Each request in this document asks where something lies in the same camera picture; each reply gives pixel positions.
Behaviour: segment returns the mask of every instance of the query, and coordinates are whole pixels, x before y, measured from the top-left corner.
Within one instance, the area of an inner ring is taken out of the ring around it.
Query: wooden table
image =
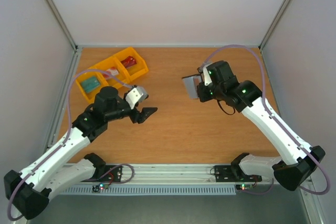
[[[106,59],[121,48],[85,48],[77,72]],[[242,152],[275,156],[277,151],[242,114],[228,116],[215,101],[191,100],[182,82],[183,76],[196,73],[214,48],[136,48],[148,64],[149,73],[134,83],[145,87],[149,98],[143,106],[158,111],[143,124],[130,119],[109,123],[108,130],[73,157],[78,162],[94,152],[107,163],[229,163]],[[255,58],[244,49],[227,49],[213,61],[229,62],[239,81],[251,80],[261,87],[260,71]],[[275,108],[267,81],[267,98]],[[120,89],[123,96],[126,89]],[[71,91],[72,121],[88,105],[79,89]],[[67,130],[65,115],[60,135]]]

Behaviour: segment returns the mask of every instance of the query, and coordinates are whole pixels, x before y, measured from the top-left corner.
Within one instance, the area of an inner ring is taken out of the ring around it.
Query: teal object
[[[89,79],[86,79],[85,81],[82,81],[80,83],[80,85],[84,89],[84,92],[86,94],[88,94],[88,93],[92,92],[93,90],[95,90],[97,87],[99,87],[100,82],[98,81],[96,76],[92,76]]]

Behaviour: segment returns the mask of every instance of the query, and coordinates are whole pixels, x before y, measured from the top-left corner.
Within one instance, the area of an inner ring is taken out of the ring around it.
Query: white wall
[[[333,185],[319,199],[328,223],[336,220],[335,17],[335,0],[293,0],[264,50],[282,117],[327,153],[322,165]],[[313,181],[317,190],[326,186],[319,171]]]
[[[258,46],[283,0],[54,0],[79,45]]]
[[[2,178],[42,153],[72,49],[45,0],[0,0],[0,31],[0,223],[9,223]]]

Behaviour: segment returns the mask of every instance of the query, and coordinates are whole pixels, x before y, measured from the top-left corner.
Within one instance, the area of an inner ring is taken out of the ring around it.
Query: red object
[[[137,61],[132,56],[128,56],[126,59],[121,61],[125,68],[134,66],[135,64],[137,64],[136,62]]]

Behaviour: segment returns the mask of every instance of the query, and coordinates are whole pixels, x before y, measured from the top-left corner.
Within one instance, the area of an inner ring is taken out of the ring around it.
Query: purple cable
[[[267,107],[266,105],[266,82],[265,82],[265,74],[264,74],[264,69],[263,69],[263,63],[261,62],[260,58],[258,57],[258,55],[250,48],[248,47],[245,47],[245,46],[242,46],[242,45],[227,45],[227,46],[224,46],[224,47],[220,47],[218,48],[216,51],[214,51],[208,58],[206,58],[206,60],[203,62],[203,64],[201,65],[201,69],[206,65],[208,64],[209,60],[218,52],[224,50],[224,49],[227,49],[227,48],[244,48],[246,49],[247,51],[249,51],[257,60],[258,64],[259,64],[259,67],[260,67],[260,73],[261,73],[261,78],[263,80],[263,85],[262,85],[262,104],[265,108],[265,111],[274,119],[274,121],[283,129],[283,131],[286,132],[286,134],[293,140],[293,142],[299,147],[301,148],[301,144],[299,143],[299,141],[297,141],[297,139],[286,129],[286,127],[276,118],[276,117],[273,117],[273,113],[270,111],[270,109]],[[325,188],[325,190],[323,191],[312,191],[312,190],[309,190],[307,188],[304,188],[302,186],[300,186],[300,188],[308,193],[311,193],[311,194],[315,194],[315,195],[324,195],[326,194],[327,192],[329,192],[330,190],[330,187],[331,187],[331,181],[330,181],[330,178],[326,172],[326,170],[321,166],[321,164],[316,160],[316,158],[314,158],[310,152],[308,152],[305,148],[301,148],[301,150],[317,165],[317,167],[320,168],[320,170],[322,171],[324,177],[326,178],[326,182],[327,182],[327,186]]]
[[[68,131],[67,131],[67,134],[63,140],[63,144],[65,144],[68,139],[69,139],[69,136],[70,136],[70,133],[71,133],[71,111],[70,111],[70,90],[72,88],[72,85],[73,83],[75,82],[75,80],[82,74],[84,73],[88,73],[88,72],[99,72],[99,73],[104,73],[106,75],[108,75],[110,78],[113,78],[115,81],[117,81],[118,83],[122,84],[123,86],[131,89],[132,86],[131,85],[128,85],[124,82],[122,82],[121,80],[119,80],[117,77],[113,76],[110,72],[106,72],[106,71],[103,71],[103,70],[100,70],[100,69],[87,69],[87,70],[84,70],[82,72],[79,72],[77,75],[75,75],[75,77],[71,80],[70,82],[70,85],[69,85],[69,88],[67,90],[67,96],[66,96],[66,99],[67,99],[67,112],[68,112]],[[38,163],[31,171],[32,171],[32,174],[41,167],[41,165],[43,165],[48,159],[50,159],[50,157],[52,157],[59,149],[62,148],[62,145],[59,145],[55,150],[53,150],[52,152],[49,153],[48,156],[46,156],[40,163]],[[13,204],[13,200],[17,194],[17,192],[19,191],[20,187],[22,186],[22,184],[31,176],[31,174],[27,174],[21,181],[20,183],[15,187],[12,195],[10,196],[9,198],[9,202],[8,202],[8,207],[7,207],[7,217],[10,221],[16,221],[16,220],[19,220],[21,219],[23,216],[20,215],[19,217],[16,217],[14,218],[11,214],[11,209],[12,209],[12,204]],[[128,181],[130,181],[132,178],[134,177],[134,169],[132,170],[132,176],[129,180],[126,180],[124,181],[123,183],[127,183]]]
[[[262,193],[255,193],[253,191],[246,191],[246,190],[239,190],[239,191],[241,191],[242,193],[246,193],[246,194],[260,195],[261,196],[261,195],[268,194],[273,189],[273,186],[274,186],[274,179],[272,178],[272,183],[271,183],[270,187],[266,191],[263,191]]]
[[[129,181],[132,180],[132,178],[134,177],[135,175],[135,170],[134,170],[134,167],[131,166],[130,164],[120,164],[120,165],[116,165],[115,167],[109,169],[106,173],[104,173],[103,175],[101,175],[99,178],[90,178],[90,179],[86,179],[84,180],[84,182],[91,182],[91,181],[97,181],[97,180],[100,180],[101,178],[104,178],[106,175],[108,175],[111,171],[113,171],[114,169],[117,169],[118,167],[120,166],[127,166],[129,169],[131,169],[132,171],[132,174],[131,174],[131,177],[126,179],[125,181],[122,181],[122,182],[113,182],[113,184],[125,184]]]

